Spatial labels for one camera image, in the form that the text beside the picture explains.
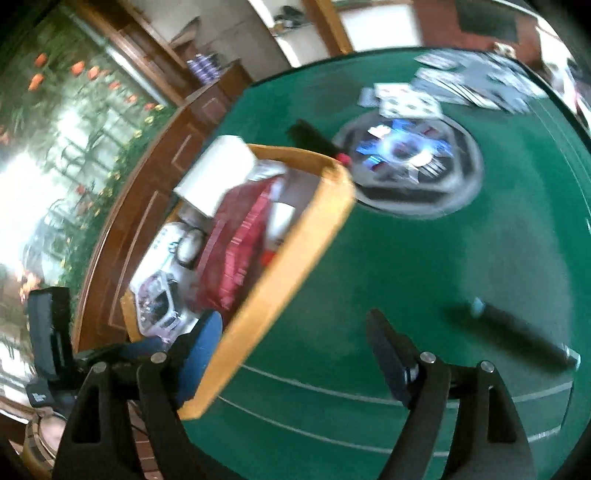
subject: red cap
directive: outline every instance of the red cap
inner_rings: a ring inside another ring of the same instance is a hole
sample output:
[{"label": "red cap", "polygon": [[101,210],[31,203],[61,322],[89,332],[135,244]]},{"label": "red cap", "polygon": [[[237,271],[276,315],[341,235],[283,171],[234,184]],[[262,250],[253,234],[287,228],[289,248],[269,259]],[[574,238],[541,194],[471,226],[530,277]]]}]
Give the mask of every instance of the red cap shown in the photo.
[{"label": "red cap", "polygon": [[265,250],[261,255],[261,265],[267,267],[274,257],[275,252],[273,250]]},{"label": "red cap", "polygon": [[335,160],[341,163],[342,166],[348,167],[351,165],[351,157],[348,156],[346,153],[337,153],[335,156]]}]

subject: red bag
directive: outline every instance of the red bag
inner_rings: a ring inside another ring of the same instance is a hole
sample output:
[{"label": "red bag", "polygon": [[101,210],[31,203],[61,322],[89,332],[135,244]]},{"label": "red bag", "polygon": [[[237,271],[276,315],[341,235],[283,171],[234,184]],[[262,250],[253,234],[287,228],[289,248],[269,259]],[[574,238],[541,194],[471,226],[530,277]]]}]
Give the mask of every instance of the red bag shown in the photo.
[{"label": "red bag", "polygon": [[263,241],[276,178],[248,181],[225,195],[195,268],[189,308],[217,310],[228,324],[257,247]]}]

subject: white wall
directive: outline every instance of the white wall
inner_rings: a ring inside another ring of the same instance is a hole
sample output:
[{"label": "white wall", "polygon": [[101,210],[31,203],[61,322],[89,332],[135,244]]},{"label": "white wall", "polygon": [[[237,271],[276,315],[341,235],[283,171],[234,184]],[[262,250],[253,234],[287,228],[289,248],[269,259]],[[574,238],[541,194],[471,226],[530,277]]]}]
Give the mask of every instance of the white wall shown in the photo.
[{"label": "white wall", "polygon": [[170,41],[196,16],[196,44],[228,61],[241,59],[251,77],[261,80],[290,64],[248,0],[132,0],[154,29]]},{"label": "white wall", "polygon": [[383,5],[340,13],[355,51],[423,44],[412,5]]},{"label": "white wall", "polygon": [[306,25],[286,33],[278,41],[292,67],[301,67],[329,57],[326,45],[314,25]]},{"label": "white wall", "polygon": [[558,35],[546,20],[540,18],[538,23],[540,25],[538,33],[540,34],[542,61],[544,63],[554,63],[559,68],[565,69],[567,66],[566,60],[572,56],[569,49],[558,40]]}]

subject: metal screw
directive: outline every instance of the metal screw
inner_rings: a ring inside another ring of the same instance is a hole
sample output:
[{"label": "metal screw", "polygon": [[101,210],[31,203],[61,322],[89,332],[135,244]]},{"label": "metal screw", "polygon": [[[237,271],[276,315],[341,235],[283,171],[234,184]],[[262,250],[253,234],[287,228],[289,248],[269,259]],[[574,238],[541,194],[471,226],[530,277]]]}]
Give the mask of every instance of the metal screw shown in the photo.
[{"label": "metal screw", "polygon": [[98,362],[97,364],[94,364],[92,366],[92,369],[94,370],[95,373],[101,374],[102,372],[107,370],[107,364],[104,362]]},{"label": "metal screw", "polygon": [[421,355],[419,355],[419,357],[423,362],[427,364],[434,364],[435,360],[437,360],[437,357],[433,355],[431,352],[422,352]]},{"label": "metal screw", "polygon": [[153,364],[161,364],[166,360],[166,353],[164,352],[156,352],[150,357],[150,361]]},{"label": "metal screw", "polygon": [[491,374],[495,371],[495,366],[487,361],[484,360],[481,364],[480,364],[480,368],[482,368],[486,373]]}]

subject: blue cloth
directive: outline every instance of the blue cloth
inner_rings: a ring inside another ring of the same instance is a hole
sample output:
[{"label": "blue cloth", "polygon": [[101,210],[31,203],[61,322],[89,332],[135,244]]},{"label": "blue cloth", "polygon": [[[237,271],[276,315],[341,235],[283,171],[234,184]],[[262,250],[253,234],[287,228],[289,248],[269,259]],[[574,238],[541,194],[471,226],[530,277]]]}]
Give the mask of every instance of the blue cloth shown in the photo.
[{"label": "blue cloth", "polygon": [[222,338],[222,316],[212,312],[209,317],[199,319],[207,322],[197,337],[189,356],[178,373],[178,391],[176,400],[178,407],[194,397],[197,387],[201,383],[205,369],[209,365],[217,345]]},{"label": "blue cloth", "polygon": [[[222,316],[218,312],[211,312],[199,319],[193,328],[202,330],[178,373],[177,392],[174,395],[178,407],[194,397],[201,383],[205,369],[222,338]],[[133,360],[140,356],[164,352],[168,347],[169,344],[164,343],[160,337],[149,337],[140,342],[122,345],[117,354],[125,360]]]}]

